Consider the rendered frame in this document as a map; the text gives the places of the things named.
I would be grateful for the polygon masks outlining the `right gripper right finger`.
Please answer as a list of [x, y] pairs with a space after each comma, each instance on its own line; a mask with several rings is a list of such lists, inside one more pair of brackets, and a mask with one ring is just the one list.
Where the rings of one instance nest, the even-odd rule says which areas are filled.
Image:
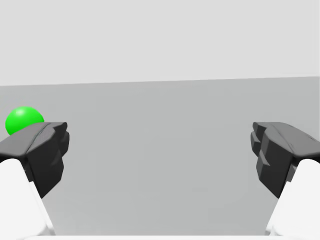
[[278, 199], [270, 236], [320, 236], [320, 141], [283, 122], [254, 122], [260, 182]]

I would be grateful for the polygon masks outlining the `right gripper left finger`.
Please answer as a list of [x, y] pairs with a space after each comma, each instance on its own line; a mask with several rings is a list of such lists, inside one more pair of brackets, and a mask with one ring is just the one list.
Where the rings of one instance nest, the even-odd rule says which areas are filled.
[[67, 127], [34, 123], [0, 141], [0, 236], [55, 234], [42, 199], [62, 179]]

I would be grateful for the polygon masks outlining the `green ball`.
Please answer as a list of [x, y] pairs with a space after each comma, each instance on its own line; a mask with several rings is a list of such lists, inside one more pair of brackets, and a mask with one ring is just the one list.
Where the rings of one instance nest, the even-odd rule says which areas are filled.
[[43, 123], [45, 120], [41, 113], [31, 106], [19, 106], [13, 109], [5, 120], [5, 129], [12, 134], [36, 123]]

